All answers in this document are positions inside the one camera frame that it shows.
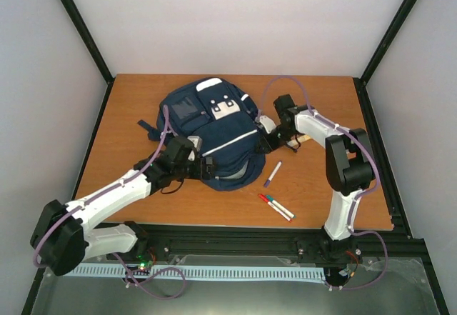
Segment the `green cap whiteboard marker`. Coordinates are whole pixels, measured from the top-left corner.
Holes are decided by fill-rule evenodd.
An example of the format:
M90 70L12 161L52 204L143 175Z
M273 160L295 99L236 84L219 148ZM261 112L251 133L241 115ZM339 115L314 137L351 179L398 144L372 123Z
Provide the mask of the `green cap whiteboard marker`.
M279 202L277 202L277 200L275 200L275 198L273 198L272 196L270 195L266 195L266 198L273 204L275 205L276 207L278 207L280 210L282 210L283 213L285 213L289 218L293 219L295 217L295 215L289 211L286 207L284 207L283 205L281 205Z

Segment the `navy blue backpack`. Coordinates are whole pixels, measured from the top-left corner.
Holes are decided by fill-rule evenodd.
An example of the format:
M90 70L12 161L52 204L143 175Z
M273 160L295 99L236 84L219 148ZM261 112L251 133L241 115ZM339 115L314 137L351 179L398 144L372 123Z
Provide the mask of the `navy blue backpack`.
M201 139L199 156L215 164L214 177L203 183L216 191L234 191L260 177L266 155L256 147L261 131L256 123L258 107L242 89L221 77L207 77L170 92L159 104L156 125L138 125L151 141L164 130L163 109L168 107L169 128L165 144L177 134Z

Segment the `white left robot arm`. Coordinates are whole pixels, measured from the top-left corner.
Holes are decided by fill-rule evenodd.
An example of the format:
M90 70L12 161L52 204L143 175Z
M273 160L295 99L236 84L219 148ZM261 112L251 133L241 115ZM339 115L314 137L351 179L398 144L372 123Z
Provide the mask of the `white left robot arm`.
M136 163L122 177L88 196L65 204L46 204L31 235L33 264L63 276L95 256L126 253L142 259L148 241L130 226L100 229L98 225L126 206L168 187L173 181L209 180L214 176L212 157L199 153L197 139L177 136L164 150Z

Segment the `purple cap whiteboard marker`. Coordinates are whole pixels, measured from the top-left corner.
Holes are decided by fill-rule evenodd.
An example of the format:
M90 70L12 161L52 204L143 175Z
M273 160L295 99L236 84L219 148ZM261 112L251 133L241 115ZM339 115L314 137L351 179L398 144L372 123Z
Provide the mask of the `purple cap whiteboard marker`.
M263 187L264 188L267 188L269 186L269 184L272 182L273 178L275 177L275 175L278 173L278 170L281 168L282 166L282 161L279 161L273 171L269 174L268 178L266 179L266 181L264 182L263 184Z

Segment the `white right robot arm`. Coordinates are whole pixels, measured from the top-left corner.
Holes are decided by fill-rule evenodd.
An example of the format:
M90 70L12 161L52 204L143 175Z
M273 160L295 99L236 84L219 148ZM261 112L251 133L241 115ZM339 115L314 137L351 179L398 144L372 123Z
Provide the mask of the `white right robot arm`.
M273 105L279 124L261 111L256 116L261 129L260 152L269 154L300 135L308 136L325 149L326 179L332 199L321 230L319 254L326 261L335 261L351 248L360 200L373 191L371 182L378 180L368 134L362 128L340 126L312 106L297 106L288 94L278 97Z

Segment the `yellow highlighter pen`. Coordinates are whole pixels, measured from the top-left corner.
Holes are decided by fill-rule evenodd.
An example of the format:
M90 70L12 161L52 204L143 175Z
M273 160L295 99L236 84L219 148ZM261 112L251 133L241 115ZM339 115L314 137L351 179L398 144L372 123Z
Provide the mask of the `yellow highlighter pen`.
M302 143L310 140L311 137L308 136L308 135L302 135L302 136L298 136L296 139L292 139L290 140L290 142L288 142L288 145L292 146L293 148L297 148L299 147Z

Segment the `red cap whiteboard marker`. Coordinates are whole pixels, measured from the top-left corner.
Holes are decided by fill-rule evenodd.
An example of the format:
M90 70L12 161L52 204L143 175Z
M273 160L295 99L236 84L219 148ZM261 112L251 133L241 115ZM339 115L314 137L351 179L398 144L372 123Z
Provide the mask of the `red cap whiteboard marker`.
M280 208L278 208L277 206L275 206L271 201L269 201L266 196L264 196L263 194L258 194L258 197L264 201L266 204L268 204L274 211L276 211L277 213L279 213L283 218L285 218L285 220L287 220L288 222L291 222L291 218L286 215L282 210L280 210Z

